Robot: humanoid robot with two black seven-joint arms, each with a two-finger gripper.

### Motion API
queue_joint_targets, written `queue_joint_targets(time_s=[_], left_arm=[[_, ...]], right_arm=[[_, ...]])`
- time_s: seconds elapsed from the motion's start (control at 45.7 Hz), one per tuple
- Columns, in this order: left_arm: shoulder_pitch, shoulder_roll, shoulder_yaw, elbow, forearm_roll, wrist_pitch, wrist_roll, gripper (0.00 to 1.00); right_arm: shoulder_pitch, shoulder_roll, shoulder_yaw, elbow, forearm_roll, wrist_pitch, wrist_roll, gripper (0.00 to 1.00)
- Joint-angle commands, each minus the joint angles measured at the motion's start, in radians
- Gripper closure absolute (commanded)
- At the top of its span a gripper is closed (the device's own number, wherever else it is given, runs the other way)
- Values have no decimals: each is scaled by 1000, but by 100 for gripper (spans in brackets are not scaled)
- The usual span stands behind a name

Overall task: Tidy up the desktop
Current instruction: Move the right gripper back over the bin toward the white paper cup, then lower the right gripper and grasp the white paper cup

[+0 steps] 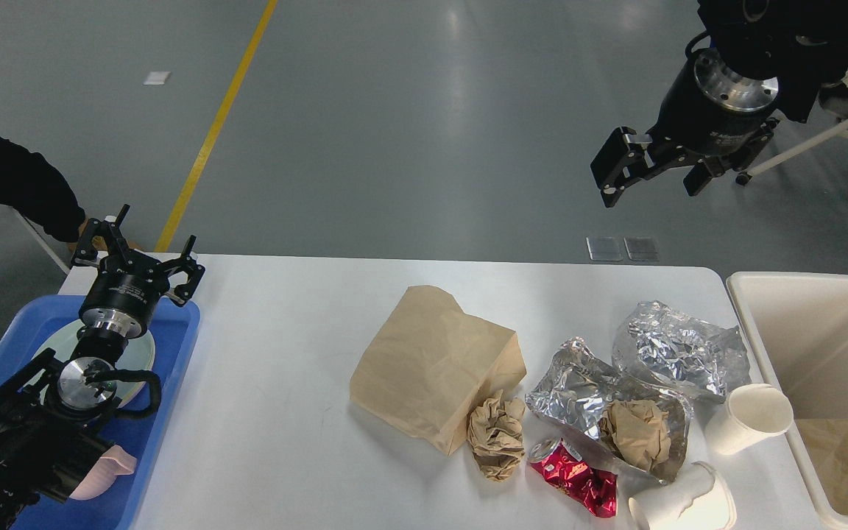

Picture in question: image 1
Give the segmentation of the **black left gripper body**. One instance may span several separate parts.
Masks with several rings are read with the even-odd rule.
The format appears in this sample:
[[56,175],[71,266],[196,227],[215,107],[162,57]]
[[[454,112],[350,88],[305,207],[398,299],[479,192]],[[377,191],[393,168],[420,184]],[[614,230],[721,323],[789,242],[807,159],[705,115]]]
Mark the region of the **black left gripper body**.
[[124,272],[104,272],[85,295],[79,318],[85,326],[114,332],[125,339],[143,336],[169,282]]

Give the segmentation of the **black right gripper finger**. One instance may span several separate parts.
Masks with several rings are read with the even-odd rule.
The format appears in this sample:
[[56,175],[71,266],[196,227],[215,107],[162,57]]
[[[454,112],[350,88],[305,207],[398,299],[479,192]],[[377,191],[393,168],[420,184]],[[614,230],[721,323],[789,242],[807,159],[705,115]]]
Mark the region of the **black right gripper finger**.
[[635,183],[673,168],[696,165],[702,158],[665,135],[640,134],[630,127],[619,127],[593,158],[591,172],[602,202],[612,208]]
[[756,160],[761,151],[774,137],[776,121],[765,121],[754,132],[749,141],[729,155],[707,155],[693,165],[692,170],[683,179],[684,187],[690,196],[696,196],[706,188],[713,178],[720,177],[726,171],[744,172]]

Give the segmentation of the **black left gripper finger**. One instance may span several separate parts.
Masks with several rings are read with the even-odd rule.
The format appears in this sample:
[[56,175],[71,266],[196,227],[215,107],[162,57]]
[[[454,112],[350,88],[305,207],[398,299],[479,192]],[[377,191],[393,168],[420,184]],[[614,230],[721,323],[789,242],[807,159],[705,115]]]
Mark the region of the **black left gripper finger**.
[[[94,267],[103,272],[131,272],[135,267],[137,252],[131,249],[127,239],[121,234],[121,225],[130,209],[123,204],[121,210],[111,220],[92,218],[85,222],[77,247],[71,255],[71,267]],[[94,239],[101,239],[105,245],[105,255],[98,258],[100,251],[94,245]]]
[[205,274],[205,266],[192,254],[197,237],[190,235],[180,254],[152,268],[152,285],[176,306],[185,306],[195,295]]

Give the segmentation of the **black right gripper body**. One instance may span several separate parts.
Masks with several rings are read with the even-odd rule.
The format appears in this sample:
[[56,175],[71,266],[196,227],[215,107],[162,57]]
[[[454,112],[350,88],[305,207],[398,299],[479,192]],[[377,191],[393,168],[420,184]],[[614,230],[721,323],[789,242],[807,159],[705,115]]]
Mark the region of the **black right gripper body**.
[[694,50],[663,98],[649,135],[700,155],[730,155],[771,116],[778,94],[777,78],[744,77],[717,49]]

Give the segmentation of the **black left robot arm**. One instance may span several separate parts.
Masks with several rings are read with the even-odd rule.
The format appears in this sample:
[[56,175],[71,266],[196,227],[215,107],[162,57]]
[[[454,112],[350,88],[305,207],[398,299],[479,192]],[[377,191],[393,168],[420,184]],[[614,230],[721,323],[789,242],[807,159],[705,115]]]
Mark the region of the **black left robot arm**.
[[148,457],[136,459],[100,433],[120,420],[152,419],[152,435],[162,430],[167,378],[121,360],[149,332],[163,298],[191,302],[205,267],[192,254],[195,236],[167,261],[132,248],[121,234],[128,210],[88,220],[75,248],[73,265],[94,267],[96,278],[67,358],[46,348],[0,383],[0,529],[41,498],[92,498],[88,478],[148,469]]

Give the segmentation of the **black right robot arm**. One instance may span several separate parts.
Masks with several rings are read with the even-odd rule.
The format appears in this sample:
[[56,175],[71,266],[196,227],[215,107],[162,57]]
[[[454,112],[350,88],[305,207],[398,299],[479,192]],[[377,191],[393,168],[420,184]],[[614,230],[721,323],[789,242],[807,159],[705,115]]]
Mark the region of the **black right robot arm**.
[[696,196],[725,172],[747,184],[848,133],[845,119],[756,163],[773,138],[775,112],[804,123],[822,86],[848,88],[848,1],[701,1],[698,16],[700,38],[710,44],[687,44],[656,124],[643,133],[616,128],[593,158],[593,180],[608,208],[634,184],[673,168],[688,168],[683,185]]

